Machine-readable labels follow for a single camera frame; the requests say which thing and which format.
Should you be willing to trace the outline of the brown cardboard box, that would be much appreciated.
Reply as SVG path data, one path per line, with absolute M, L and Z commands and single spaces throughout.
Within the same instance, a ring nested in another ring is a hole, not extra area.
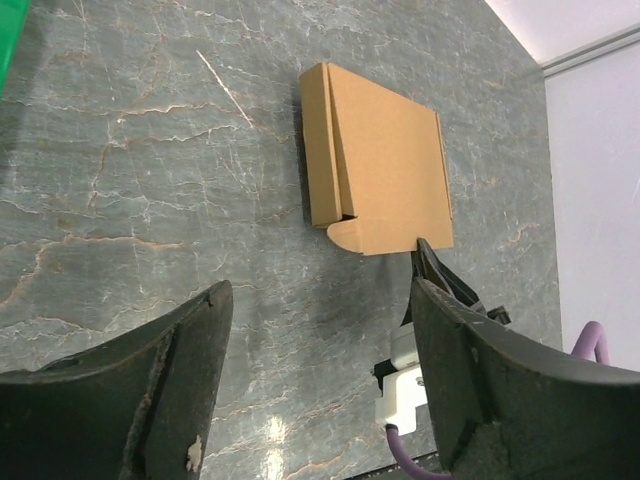
M 335 64 L 299 80 L 313 225 L 368 256 L 453 247 L 438 114 Z

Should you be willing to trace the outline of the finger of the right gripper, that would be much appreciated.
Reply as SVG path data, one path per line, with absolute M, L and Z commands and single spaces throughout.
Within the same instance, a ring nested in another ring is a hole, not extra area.
M 510 323 L 510 316 L 504 306 L 487 310 L 477 293 L 438 258 L 423 238 L 417 241 L 417 248 L 412 252 L 412 278 L 430 281 L 469 309 L 501 325 Z

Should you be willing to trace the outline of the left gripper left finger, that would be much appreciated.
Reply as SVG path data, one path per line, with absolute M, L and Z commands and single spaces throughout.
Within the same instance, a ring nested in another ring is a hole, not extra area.
M 196 479 L 233 317 L 228 281 L 101 345 L 1 376 L 5 479 Z

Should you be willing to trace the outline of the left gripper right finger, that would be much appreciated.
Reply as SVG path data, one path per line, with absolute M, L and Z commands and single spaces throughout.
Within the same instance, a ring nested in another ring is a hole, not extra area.
M 635 479 L 639 375 L 533 341 L 424 279 L 410 304 L 441 467 L 457 479 Z

